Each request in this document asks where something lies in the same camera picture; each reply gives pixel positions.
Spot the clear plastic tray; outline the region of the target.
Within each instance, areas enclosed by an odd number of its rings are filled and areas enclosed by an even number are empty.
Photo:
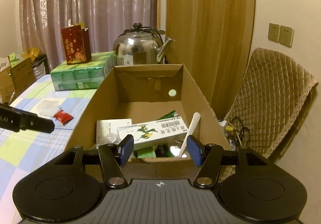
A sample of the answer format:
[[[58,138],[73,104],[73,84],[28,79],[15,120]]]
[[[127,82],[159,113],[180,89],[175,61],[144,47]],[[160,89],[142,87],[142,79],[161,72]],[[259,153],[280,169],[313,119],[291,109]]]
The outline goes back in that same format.
[[[54,117],[59,111],[59,102],[53,100],[42,100],[36,107],[37,114],[45,117]]]

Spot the white ointment box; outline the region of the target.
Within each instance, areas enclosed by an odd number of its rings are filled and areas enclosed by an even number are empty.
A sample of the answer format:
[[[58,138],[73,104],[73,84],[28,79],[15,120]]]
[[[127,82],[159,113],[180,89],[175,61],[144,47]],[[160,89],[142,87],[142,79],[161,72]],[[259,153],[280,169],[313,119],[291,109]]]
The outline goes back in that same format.
[[[150,121],[118,128],[118,134],[124,139],[128,134],[134,138],[133,150],[141,150],[152,146],[183,140],[188,127],[181,117]]]

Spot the white plastic spoon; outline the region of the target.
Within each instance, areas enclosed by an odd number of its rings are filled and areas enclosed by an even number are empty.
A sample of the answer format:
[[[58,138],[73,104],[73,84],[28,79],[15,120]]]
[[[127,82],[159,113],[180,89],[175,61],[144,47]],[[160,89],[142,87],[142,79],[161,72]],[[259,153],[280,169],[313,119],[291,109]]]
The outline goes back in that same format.
[[[188,128],[188,131],[186,133],[186,136],[184,138],[184,141],[182,143],[182,146],[180,148],[180,151],[179,151],[179,154],[177,155],[177,157],[182,157],[182,155],[184,154],[184,151],[186,149],[186,146],[187,146],[187,138],[190,136],[190,135],[193,135],[196,127],[197,127],[197,124],[199,123],[201,119],[201,115],[200,113],[198,112],[195,112],[193,114],[193,117],[192,117],[192,120],[190,122],[190,125],[189,125],[189,128]]]

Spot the red candy packet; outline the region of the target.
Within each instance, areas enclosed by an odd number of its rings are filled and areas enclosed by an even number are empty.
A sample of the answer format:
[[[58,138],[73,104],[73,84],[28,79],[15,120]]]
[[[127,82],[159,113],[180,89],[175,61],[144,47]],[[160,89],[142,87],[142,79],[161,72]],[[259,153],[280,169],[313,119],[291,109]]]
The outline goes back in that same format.
[[[53,117],[54,119],[60,121],[63,125],[73,120],[73,116],[66,113],[63,109],[60,109],[58,112],[56,112]]]

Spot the white medicine box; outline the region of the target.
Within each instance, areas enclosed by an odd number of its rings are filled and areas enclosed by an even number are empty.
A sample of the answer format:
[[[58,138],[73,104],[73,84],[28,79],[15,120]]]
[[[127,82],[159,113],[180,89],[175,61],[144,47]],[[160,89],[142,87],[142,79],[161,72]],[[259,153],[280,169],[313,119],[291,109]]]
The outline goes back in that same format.
[[[118,144],[122,140],[118,128],[132,125],[132,119],[110,119],[96,122],[96,144]]]

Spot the cardboard boxes beside table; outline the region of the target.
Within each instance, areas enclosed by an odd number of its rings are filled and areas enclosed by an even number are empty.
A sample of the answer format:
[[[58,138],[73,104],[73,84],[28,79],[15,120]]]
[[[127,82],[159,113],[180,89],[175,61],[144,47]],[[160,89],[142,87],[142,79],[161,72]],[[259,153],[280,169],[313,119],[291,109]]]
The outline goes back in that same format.
[[[1,103],[12,103],[48,71],[47,56],[37,48],[1,58]]]

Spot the plaid tablecloth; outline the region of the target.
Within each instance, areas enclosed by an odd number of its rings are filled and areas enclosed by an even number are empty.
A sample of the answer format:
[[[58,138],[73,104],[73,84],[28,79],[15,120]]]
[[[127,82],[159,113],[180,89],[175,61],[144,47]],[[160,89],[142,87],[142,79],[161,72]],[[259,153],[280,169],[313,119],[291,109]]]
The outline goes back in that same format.
[[[55,91],[50,75],[25,90],[1,122],[1,223],[19,223],[12,192],[19,180],[61,154],[95,90]]]

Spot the brown cardboard box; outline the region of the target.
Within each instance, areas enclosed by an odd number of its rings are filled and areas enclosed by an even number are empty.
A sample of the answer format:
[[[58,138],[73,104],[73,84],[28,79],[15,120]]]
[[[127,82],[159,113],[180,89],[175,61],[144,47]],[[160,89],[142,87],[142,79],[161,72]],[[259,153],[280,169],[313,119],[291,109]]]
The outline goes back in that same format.
[[[194,135],[204,144],[228,150],[218,120],[199,86],[183,64],[134,65],[112,68],[86,106],[66,145],[85,149],[95,143],[96,123],[130,118],[133,123],[154,121],[175,110],[186,124],[201,115]]]

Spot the green tissue pack bundle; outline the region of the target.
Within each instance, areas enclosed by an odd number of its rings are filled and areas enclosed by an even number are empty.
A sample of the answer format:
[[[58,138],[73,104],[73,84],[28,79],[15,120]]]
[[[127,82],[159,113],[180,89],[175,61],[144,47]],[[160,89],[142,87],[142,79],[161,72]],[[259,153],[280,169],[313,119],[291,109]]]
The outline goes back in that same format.
[[[99,52],[88,63],[67,65],[63,61],[50,76],[55,91],[97,89],[113,67],[113,52]]]

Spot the quilted beige chair cushion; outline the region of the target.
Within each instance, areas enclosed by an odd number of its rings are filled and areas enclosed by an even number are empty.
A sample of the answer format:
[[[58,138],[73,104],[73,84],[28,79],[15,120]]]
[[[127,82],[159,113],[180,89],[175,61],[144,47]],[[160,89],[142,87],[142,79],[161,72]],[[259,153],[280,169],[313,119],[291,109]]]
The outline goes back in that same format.
[[[246,127],[243,145],[265,158],[282,156],[309,112],[317,79],[281,52],[256,48],[225,120]]]

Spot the red gift box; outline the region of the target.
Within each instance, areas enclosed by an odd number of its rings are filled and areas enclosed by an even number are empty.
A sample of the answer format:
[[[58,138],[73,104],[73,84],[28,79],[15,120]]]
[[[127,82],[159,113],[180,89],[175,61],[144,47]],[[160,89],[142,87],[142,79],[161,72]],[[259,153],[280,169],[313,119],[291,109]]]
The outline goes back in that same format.
[[[91,61],[89,29],[83,22],[61,29],[67,65]]]

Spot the stainless steel kettle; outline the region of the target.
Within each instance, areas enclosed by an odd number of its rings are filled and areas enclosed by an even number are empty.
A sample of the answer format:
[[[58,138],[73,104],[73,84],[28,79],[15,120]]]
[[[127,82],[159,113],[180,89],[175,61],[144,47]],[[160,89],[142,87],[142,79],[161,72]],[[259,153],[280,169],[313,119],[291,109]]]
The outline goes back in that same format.
[[[134,23],[113,44],[115,65],[162,64],[173,41],[163,40],[157,29]]]

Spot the wooden door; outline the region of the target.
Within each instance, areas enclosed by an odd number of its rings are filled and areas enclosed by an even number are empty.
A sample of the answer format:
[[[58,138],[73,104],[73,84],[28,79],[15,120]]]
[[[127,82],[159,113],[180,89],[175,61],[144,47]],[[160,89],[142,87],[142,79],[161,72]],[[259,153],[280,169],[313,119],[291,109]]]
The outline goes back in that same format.
[[[254,15],[255,0],[167,0],[167,60],[187,67],[219,119],[242,85]]]

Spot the pink curtain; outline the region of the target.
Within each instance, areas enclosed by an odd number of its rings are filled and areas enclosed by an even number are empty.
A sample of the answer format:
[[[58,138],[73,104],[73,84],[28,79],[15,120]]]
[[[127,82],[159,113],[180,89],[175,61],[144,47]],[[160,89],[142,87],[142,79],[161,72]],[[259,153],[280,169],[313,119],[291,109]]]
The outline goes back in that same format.
[[[134,23],[155,27],[156,8],[157,0],[20,0],[22,46],[40,49],[55,68],[65,59],[63,28],[82,22],[92,52],[110,51]]]

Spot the double wall socket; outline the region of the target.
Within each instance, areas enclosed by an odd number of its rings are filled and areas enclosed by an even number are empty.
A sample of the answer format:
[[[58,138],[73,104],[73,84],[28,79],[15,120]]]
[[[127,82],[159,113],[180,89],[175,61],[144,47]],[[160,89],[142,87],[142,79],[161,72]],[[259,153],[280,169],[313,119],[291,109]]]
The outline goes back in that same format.
[[[279,43],[283,46],[292,47],[294,38],[294,29],[288,26],[282,26],[279,24],[269,24],[268,28],[268,40]]]

